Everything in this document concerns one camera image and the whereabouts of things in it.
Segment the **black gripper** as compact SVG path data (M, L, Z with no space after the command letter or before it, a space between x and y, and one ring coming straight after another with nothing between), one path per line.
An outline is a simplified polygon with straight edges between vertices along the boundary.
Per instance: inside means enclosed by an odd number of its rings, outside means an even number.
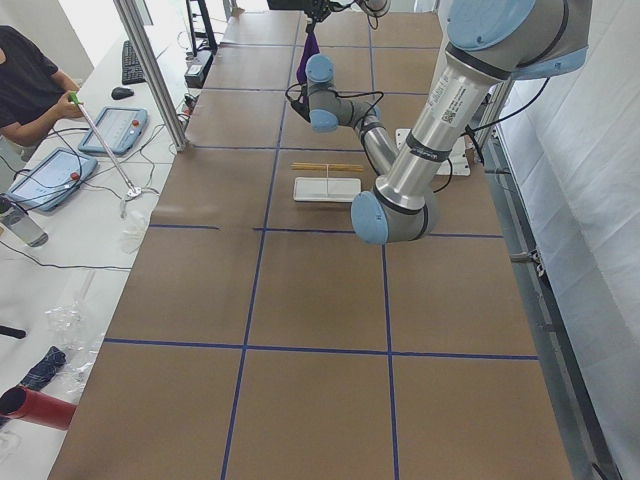
M303 11L313 22L323 22L333 12L330 0L304 0Z

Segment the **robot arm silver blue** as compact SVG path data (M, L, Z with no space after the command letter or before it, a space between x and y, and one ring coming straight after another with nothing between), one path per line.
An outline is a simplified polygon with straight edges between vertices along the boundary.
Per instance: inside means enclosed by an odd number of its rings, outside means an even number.
M317 132L350 127L378 176L351 204L366 243L414 241L435 227L431 181L490 88L507 80L553 77L586 60L589 1L455 1L448 11L445 68L402 146L375 108L340 96L323 54L305 67L309 119Z

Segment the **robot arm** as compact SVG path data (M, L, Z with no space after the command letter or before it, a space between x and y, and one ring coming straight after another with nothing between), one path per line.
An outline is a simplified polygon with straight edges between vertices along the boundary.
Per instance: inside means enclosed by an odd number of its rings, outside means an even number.
M312 0L304 1L302 11L313 21L320 23L332 13L339 13L356 5L362 12L372 18L384 16L390 7L387 0L354 0L341 3L339 1Z

